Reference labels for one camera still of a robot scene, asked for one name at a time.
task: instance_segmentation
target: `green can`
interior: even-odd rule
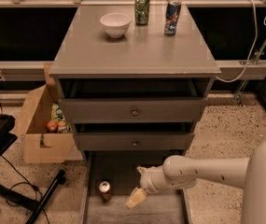
[[[146,25],[149,21],[150,0],[134,0],[134,17],[138,25]]]

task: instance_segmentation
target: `speckled floor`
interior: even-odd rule
[[[254,94],[244,95],[243,103],[243,107],[237,106],[231,94],[210,94],[209,106],[196,127],[196,136],[187,156],[196,159],[249,157],[256,146],[266,140],[266,110]],[[4,113],[15,117],[19,110],[19,106],[4,106]],[[21,141],[22,137],[19,137],[5,157],[41,191],[46,190],[60,169],[66,171],[65,184],[56,189],[45,208],[50,223],[78,223],[86,174],[84,162],[25,164]],[[0,184],[10,188],[21,181],[16,172],[0,159]],[[16,190],[35,196],[25,186]],[[187,190],[192,224],[240,223],[242,195],[240,189],[199,180],[194,188]],[[0,224],[24,223],[27,218],[24,208],[11,207],[0,197]],[[48,223],[43,213],[36,223]]]

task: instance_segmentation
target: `white robotic arm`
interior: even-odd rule
[[[138,170],[141,188],[133,191],[126,202],[128,208],[142,202],[148,194],[190,188],[196,178],[201,178],[243,189],[241,223],[266,223],[266,142],[257,147],[250,159],[194,160],[170,156],[162,166]]]

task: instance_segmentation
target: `gray tabletop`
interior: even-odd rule
[[[77,14],[50,70],[59,77],[214,77],[220,70],[187,7],[176,35],[165,35],[165,4],[151,4],[149,23],[135,25],[133,5],[86,5]],[[126,13],[131,25],[122,38],[105,34],[100,18]]]

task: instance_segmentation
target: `black chair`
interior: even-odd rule
[[[15,119],[10,115],[0,115],[0,157],[17,139],[16,135],[10,133],[14,127],[14,120]],[[65,182],[64,174],[65,171],[60,170],[40,201],[27,198],[16,191],[3,187],[2,185],[0,185],[0,195],[8,201],[31,210],[32,214],[26,223],[35,223],[38,215],[43,210],[53,191],[59,184]]]

